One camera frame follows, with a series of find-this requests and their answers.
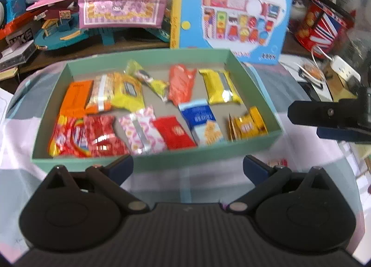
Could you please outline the red union jack tin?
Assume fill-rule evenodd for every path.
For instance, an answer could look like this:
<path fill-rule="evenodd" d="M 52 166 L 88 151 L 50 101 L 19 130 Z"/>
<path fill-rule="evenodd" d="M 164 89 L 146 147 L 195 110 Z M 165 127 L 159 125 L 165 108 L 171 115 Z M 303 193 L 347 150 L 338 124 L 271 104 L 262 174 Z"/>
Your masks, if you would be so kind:
<path fill-rule="evenodd" d="M 329 53 L 335 41 L 346 31 L 341 15 L 316 0 L 311 2 L 304 19 L 295 32 L 296 40 L 318 58 Z"/>

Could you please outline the blue white cracker packet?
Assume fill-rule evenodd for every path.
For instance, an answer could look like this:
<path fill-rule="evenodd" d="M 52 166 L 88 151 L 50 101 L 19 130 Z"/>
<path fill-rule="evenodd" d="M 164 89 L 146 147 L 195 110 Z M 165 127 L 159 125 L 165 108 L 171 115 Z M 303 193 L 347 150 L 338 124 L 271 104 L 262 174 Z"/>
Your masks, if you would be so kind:
<path fill-rule="evenodd" d="M 206 99 L 179 104 L 178 108 L 198 146 L 210 146 L 224 141 L 223 133 Z"/>

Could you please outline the gold yellow snack packet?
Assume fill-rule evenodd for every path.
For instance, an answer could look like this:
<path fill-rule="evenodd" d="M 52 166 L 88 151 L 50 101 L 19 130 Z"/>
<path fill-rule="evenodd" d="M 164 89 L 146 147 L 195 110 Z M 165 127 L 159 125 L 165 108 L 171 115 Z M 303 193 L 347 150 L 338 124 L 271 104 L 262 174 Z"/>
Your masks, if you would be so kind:
<path fill-rule="evenodd" d="M 242 104 L 241 97 L 230 78 L 229 72 L 226 70 L 200 69 L 199 74 L 204 80 L 210 105 L 231 102 Z"/>

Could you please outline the blue toy train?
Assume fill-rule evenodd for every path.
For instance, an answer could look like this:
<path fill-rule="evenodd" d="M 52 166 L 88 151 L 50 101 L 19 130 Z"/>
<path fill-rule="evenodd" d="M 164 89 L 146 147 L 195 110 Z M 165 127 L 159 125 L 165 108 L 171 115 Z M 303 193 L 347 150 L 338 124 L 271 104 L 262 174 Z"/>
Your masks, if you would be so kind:
<path fill-rule="evenodd" d="M 1 0 L 1 25 L 6 25 L 26 11 L 25 0 Z"/>

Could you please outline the small gold orange packet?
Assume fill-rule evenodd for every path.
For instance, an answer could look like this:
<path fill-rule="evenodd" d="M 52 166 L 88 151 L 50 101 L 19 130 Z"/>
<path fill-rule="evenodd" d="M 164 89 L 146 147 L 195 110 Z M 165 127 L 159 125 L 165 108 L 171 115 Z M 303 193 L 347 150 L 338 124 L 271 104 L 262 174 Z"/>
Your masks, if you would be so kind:
<path fill-rule="evenodd" d="M 263 117 L 256 106 L 250 107 L 242 116 L 229 115 L 228 136 L 231 141 L 264 136 L 268 133 Z"/>

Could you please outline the red shiny snack packet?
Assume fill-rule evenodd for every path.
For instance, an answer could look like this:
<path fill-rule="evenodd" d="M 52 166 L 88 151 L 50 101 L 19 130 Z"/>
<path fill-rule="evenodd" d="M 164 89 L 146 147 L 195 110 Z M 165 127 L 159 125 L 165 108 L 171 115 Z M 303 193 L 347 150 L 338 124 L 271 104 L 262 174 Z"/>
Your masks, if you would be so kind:
<path fill-rule="evenodd" d="M 87 115 L 83 118 L 89 151 L 92 157 L 130 154 L 127 145 L 116 135 L 113 115 Z"/>

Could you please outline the teal toy playset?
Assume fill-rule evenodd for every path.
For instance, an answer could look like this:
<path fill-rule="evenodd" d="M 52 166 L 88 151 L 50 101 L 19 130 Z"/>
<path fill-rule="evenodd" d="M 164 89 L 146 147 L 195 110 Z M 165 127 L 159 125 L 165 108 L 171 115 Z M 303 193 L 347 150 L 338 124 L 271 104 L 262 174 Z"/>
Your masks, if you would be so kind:
<path fill-rule="evenodd" d="M 47 18 L 46 12 L 33 17 L 41 23 L 41 28 L 34 36 L 35 47 L 41 51 L 54 51 L 74 46 L 88 39 L 99 40 L 104 46 L 112 46 L 120 41 L 139 41 L 144 43 L 163 43 L 152 30 L 142 28 L 81 28 L 79 14 L 70 13 L 67 18 Z"/>

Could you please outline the orange flat snack box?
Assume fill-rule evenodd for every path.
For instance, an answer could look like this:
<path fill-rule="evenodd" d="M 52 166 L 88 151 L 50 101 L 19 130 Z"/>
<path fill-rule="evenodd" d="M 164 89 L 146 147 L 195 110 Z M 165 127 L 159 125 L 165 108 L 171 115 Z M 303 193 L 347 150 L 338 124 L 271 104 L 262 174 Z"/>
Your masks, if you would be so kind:
<path fill-rule="evenodd" d="M 66 117 L 83 117 L 86 114 L 86 104 L 92 85 L 92 80 L 72 82 L 66 91 L 59 113 Z"/>

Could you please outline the orange red snack packet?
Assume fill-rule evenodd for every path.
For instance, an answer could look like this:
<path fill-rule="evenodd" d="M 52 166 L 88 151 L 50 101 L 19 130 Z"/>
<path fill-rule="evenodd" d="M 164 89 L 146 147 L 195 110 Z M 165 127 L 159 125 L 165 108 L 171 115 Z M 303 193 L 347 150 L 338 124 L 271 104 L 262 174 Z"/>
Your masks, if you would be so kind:
<path fill-rule="evenodd" d="M 170 67 L 168 99 L 175 106 L 191 100 L 196 73 L 196 69 L 181 64 Z"/>

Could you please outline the yellow green snack packet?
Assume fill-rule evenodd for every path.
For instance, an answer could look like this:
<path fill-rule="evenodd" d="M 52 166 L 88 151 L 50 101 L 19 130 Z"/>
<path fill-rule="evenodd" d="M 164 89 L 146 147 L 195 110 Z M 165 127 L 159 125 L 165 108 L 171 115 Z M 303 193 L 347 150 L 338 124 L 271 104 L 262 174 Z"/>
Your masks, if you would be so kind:
<path fill-rule="evenodd" d="M 161 100 L 167 102 L 169 83 L 155 79 L 137 61 L 130 59 L 127 63 L 125 73 L 135 77 L 141 83 L 148 86 Z"/>

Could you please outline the mint green cardboard box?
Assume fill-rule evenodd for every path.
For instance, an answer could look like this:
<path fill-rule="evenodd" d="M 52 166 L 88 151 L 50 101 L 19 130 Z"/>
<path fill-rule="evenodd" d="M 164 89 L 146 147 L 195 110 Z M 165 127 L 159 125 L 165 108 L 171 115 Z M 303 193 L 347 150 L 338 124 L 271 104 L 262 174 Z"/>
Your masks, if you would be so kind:
<path fill-rule="evenodd" d="M 103 72 L 120 70 L 126 62 L 134 59 L 148 72 L 164 72 L 169 66 L 183 64 L 189 67 L 222 67 L 230 72 L 232 82 L 246 107 L 256 106 L 267 126 L 265 136 L 241 141 L 224 141 L 217 145 L 190 150 L 166 151 L 159 154 L 139 155 L 133 158 L 137 173 L 158 169 L 194 166 L 227 160 L 269 150 L 282 135 L 282 128 L 274 114 L 273 105 L 267 103 L 254 78 L 227 49 L 148 49 L 115 52 L 66 62 L 52 90 L 36 135 L 32 162 L 41 170 L 49 172 L 54 166 L 64 165 L 69 171 L 83 171 L 91 165 L 107 165 L 113 156 L 102 158 L 52 158 L 47 145 L 54 129 L 58 111 L 71 82 Z"/>

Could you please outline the pink white candy packet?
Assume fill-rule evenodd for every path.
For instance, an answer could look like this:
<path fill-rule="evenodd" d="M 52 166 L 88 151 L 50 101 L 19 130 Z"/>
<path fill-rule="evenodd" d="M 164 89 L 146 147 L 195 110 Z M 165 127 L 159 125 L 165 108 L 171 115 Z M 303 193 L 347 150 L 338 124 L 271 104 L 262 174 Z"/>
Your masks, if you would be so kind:
<path fill-rule="evenodd" d="M 119 118 L 132 154 L 155 154 L 167 149 L 163 137 L 153 124 L 154 120 L 156 117 L 152 106 Z"/>

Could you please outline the orange white snack packet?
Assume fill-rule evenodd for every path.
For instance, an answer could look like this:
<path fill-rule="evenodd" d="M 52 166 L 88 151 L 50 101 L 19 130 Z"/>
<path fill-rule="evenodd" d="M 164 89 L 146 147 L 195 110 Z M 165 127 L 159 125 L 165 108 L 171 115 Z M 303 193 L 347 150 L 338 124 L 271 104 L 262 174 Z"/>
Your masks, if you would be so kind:
<path fill-rule="evenodd" d="M 85 108 L 86 114 L 98 114 L 111 110 L 114 84 L 113 73 L 98 75 L 93 79 L 93 86 Z"/>

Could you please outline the red rainbow candy packet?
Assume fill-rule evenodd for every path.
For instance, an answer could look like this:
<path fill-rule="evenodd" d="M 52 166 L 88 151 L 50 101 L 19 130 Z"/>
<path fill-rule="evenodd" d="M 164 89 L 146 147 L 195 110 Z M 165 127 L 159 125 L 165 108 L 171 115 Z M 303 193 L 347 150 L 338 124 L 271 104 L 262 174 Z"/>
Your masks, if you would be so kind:
<path fill-rule="evenodd" d="M 50 138 L 48 153 L 51 157 L 90 157 L 83 119 L 59 115 Z"/>

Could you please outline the red square snack packet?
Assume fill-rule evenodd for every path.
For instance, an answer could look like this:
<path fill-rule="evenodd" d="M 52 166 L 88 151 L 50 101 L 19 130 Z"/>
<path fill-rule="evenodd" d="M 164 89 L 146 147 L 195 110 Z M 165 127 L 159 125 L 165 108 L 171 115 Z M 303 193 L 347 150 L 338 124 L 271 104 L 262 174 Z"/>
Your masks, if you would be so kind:
<path fill-rule="evenodd" d="M 152 120 L 152 124 L 162 136 L 169 150 L 196 147 L 196 143 L 185 132 L 176 116 L 159 117 Z"/>

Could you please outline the large yellow snack bag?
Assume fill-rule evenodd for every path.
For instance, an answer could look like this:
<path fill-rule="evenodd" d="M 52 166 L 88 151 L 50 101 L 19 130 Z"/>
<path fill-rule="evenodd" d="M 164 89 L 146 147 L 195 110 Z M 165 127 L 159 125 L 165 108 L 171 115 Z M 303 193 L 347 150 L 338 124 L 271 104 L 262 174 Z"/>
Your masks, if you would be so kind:
<path fill-rule="evenodd" d="M 141 82 L 128 74 L 115 72 L 111 104 L 115 108 L 123 108 L 130 112 L 145 108 Z"/>

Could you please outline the red green snack packet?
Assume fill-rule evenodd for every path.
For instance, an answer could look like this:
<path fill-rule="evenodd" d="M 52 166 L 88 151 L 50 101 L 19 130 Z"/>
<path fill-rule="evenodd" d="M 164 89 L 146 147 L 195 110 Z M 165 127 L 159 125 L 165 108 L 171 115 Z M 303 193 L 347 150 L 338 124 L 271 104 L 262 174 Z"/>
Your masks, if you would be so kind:
<path fill-rule="evenodd" d="M 288 162 L 286 159 L 280 159 L 280 160 L 270 160 L 267 162 L 267 164 L 270 167 L 288 167 Z"/>

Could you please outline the blue toy set box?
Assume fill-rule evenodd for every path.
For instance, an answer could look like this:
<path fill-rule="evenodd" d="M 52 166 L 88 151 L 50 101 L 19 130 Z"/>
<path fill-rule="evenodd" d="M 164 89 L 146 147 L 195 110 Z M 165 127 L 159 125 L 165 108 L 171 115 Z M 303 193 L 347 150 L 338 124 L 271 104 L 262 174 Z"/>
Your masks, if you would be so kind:
<path fill-rule="evenodd" d="M 172 0 L 170 48 L 228 49 L 242 63 L 278 62 L 292 0 Z"/>

